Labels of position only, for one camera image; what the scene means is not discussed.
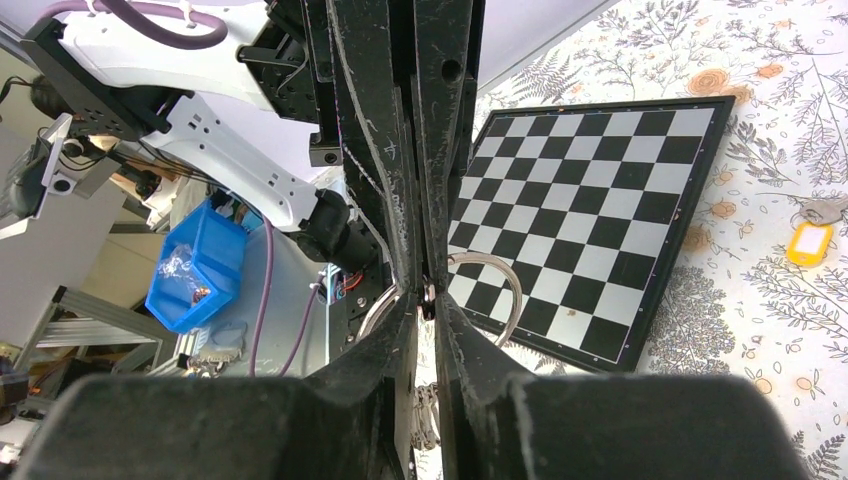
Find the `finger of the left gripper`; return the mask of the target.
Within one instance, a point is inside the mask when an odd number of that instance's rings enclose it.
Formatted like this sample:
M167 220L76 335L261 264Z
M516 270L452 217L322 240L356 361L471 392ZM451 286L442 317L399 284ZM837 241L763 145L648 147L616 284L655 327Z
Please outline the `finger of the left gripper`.
M418 239L413 204L411 147L405 138L400 97L391 59L386 1L330 1L328 16L368 157L380 177L386 227L399 279L418 279Z
M415 1L413 112L421 181L426 276L432 292L447 281L448 184L461 132L468 49L479 22L475 1Z

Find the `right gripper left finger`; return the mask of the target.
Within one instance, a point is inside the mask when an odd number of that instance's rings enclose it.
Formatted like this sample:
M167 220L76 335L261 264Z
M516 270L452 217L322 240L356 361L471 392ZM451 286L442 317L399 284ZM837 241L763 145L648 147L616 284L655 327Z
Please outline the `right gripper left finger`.
M67 390L18 479L406 479L415 294L313 374L95 376Z

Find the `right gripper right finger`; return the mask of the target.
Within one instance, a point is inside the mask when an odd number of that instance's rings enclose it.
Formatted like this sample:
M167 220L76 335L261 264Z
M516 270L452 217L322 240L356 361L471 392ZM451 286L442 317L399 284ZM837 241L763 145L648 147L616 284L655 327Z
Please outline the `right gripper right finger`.
M531 373L435 303L448 479L804 479L776 412L732 376Z

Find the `silver keyring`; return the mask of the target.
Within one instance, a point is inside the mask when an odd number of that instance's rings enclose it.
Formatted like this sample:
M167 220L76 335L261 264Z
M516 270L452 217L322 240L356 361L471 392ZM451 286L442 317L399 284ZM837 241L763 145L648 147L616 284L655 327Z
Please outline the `silver keyring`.
M538 278L538 268L518 260L481 252L456 252L448 257L448 292L468 318L488 319L498 325L484 331L497 347L514 345L513 336L529 294ZM440 406L435 373L435 328L419 321L419 344L425 351L418 355L424 374L416 379L413 394L411 444L415 450L431 451L441 446Z

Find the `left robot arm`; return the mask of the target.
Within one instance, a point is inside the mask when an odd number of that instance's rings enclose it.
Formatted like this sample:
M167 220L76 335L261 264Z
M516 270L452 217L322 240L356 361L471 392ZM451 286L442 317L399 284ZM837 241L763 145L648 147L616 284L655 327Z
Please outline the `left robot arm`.
M232 189L317 258L372 249L337 195L291 174L212 110L228 97L312 124L342 165L401 291L447 283L447 229L470 156L481 1L259 1L201 11L60 1L21 44L84 133L148 145Z

